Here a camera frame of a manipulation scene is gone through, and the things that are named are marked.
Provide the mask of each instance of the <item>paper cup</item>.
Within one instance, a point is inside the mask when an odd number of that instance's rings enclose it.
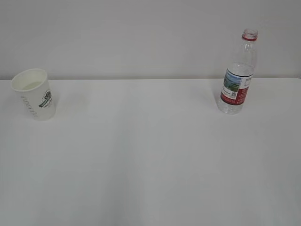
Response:
[[[47,120],[55,114],[46,71],[29,69],[16,75],[11,87],[23,100],[35,120]]]

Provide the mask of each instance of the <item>red label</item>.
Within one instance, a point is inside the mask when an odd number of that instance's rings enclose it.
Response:
[[[249,89],[249,87],[247,87],[245,89],[239,89],[235,100],[226,97],[223,93],[221,93],[221,98],[227,104],[230,104],[230,105],[241,105],[245,101],[248,89]]]

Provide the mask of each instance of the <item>bottle label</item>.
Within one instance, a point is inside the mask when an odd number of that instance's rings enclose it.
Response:
[[[226,71],[224,85],[222,86],[221,99],[230,105],[244,103],[253,74],[242,77]]]

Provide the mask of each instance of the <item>white wall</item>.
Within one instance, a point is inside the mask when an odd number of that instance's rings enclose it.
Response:
[[[259,30],[257,76],[301,74],[301,0],[1,0],[0,78],[222,77]]]

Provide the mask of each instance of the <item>water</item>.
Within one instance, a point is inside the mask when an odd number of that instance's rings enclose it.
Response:
[[[25,86],[22,90],[30,90],[33,89],[35,87],[37,87],[38,85],[40,85],[42,82],[41,81],[35,81],[33,83],[28,84],[27,86]]]
[[[239,76],[248,77],[254,73],[254,67],[246,64],[241,63],[232,63],[231,66],[228,68],[228,70]],[[217,101],[218,108],[226,113],[226,114],[237,114],[241,111],[243,108],[243,103],[241,105],[230,105],[225,103],[221,96],[219,96],[219,99]]]

